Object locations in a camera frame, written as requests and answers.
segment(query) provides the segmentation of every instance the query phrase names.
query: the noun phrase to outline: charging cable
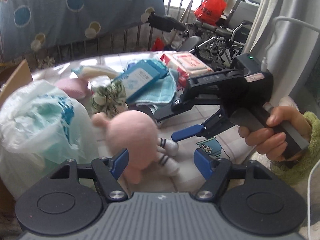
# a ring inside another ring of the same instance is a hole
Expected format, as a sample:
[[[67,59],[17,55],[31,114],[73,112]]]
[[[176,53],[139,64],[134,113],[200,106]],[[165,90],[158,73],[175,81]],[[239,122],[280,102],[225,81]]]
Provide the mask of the charging cable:
[[[266,72],[267,71],[267,67],[268,67],[268,61],[267,61],[267,53],[269,51],[269,49],[274,45],[274,43],[277,40],[277,32],[276,32],[276,23],[279,21],[286,21],[286,22],[292,22],[292,23],[296,23],[299,25],[302,25],[308,29],[311,29],[317,33],[320,33],[320,29],[309,24],[306,22],[303,22],[301,20],[298,19],[294,19],[294,18],[290,18],[290,17],[284,17],[284,16],[278,16],[273,18],[272,22],[271,22],[271,31],[273,31],[274,35],[272,36],[272,40],[270,42],[270,44],[266,47],[265,49],[265,56],[263,57],[263,60],[261,62],[261,71]],[[310,185],[311,185],[311,177],[313,172],[316,170],[316,168],[319,166],[320,164],[320,160],[316,163],[315,166],[313,166],[309,177],[308,177],[308,189],[307,189],[307,204],[308,204],[308,240],[312,240],[311,239],[311,200],[310,200]]]

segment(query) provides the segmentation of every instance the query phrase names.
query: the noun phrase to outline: gripper handle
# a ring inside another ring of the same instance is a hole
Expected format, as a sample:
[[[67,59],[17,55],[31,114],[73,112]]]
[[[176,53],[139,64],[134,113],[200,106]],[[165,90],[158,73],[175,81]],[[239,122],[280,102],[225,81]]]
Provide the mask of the gripper handle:
[[[254,106],[247,108],[239,108],[230,117],[230,121],[239,126],[245,126],[250,132],[257,131],[261,128],[268,127],[266,121],[270,116],[272,107],[268,104],[268,111],[263,107]],[[298,131],[291,125],[289,121],[283,121],[280,125],[272,127],[275,133],[285,132],[288,146],[282,153],[286,160],[308,148],[309,143]]]

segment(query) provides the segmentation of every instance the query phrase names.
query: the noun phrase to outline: white logo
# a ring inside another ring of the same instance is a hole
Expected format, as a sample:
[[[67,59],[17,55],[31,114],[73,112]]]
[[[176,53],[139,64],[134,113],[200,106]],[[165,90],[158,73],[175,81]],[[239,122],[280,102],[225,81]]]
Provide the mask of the white logo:
[[[160,200],[164,200],[165,198],[167,198],[165,195],[158,196],[158,199]]]

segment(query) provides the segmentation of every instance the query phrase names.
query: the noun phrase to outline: blue circle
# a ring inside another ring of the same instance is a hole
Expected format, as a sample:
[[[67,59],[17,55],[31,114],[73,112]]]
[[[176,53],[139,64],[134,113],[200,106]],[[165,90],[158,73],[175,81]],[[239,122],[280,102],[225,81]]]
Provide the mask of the blue circle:
[[[31,12],[28,6],[23,5],[14,12],[14,23],[19,26],[23,27],[27,25],[31,18]]]
[[[67,6],[71,11],[78,12],[83,8],[83,0],[67,0]]]

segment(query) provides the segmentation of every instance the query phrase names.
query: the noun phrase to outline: red and white package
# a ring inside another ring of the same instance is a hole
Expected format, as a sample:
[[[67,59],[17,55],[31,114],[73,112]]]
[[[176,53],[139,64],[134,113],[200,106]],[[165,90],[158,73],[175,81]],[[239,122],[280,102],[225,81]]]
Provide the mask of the red and white package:
[[[210,67],[189,52],[168,52],[164,53],[160,59],[168,68],[179,72],[178,82],[182,87],[186,87],[189,77],[213,72]]]

